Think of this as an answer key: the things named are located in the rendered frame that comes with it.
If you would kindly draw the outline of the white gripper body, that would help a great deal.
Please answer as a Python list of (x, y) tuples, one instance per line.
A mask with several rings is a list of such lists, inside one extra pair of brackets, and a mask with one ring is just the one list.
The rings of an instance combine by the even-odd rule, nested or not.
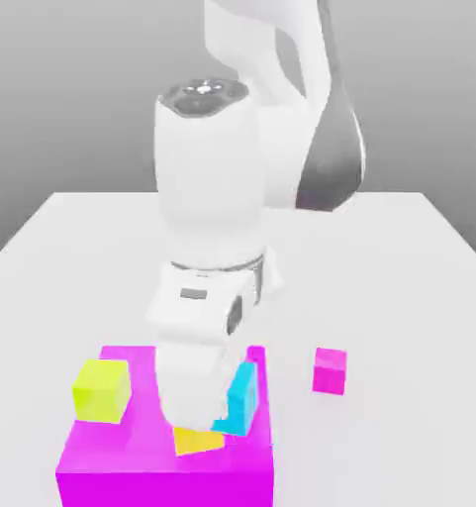
[(154, 367), (161, 410), (171, 426), (206, 432), (225, 416), (229, 376), (222, 346), (159, 341)]

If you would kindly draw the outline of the small orange cube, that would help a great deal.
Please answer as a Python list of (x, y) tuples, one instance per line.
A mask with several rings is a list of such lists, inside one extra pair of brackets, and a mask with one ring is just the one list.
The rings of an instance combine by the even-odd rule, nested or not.
[(219, 450), (225, 446), (225, 436), (214, 431), (195, 431), (174, 427), (173, 439), (175, 453), (178, 456)]

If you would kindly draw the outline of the small magenta cube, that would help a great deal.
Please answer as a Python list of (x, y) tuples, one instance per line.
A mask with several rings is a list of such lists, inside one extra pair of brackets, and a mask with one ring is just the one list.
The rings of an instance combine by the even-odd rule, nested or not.
[(346, 380), (347, 353), (317, 348), (315, 352), (312, 390), (343, 395)]

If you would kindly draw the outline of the small lime cube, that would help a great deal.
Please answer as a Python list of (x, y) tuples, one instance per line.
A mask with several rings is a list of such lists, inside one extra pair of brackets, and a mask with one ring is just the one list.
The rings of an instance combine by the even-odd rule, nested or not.
[(121, 359), (86, 360), (72, 384), (78, 421), (120, 424), (131, 396), (129, 364)]

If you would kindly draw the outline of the large magenta box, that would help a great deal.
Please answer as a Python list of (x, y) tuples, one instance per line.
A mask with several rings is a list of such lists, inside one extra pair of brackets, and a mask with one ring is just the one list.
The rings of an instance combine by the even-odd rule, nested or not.
[(176, 455), (160, 410), (154, 349), (105, 346), (100, 356), (128, 362), (132, 397), (118, 425), (74, 422), (55, 471), (62, 507), (273, 507), (264, 348), (246, 354), (258, 373), (258, 407), (247, 435), (188, 456)]

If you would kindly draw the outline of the small cyan cube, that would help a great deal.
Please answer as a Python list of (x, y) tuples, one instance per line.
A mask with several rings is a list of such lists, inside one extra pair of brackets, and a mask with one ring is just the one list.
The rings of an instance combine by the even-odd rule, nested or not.
[(258, 406), (258, 373), (255, 362), (244, 361), (238, 367), (228, 390), (228, 415), (214, 422), (212, 430), (245, 437)]

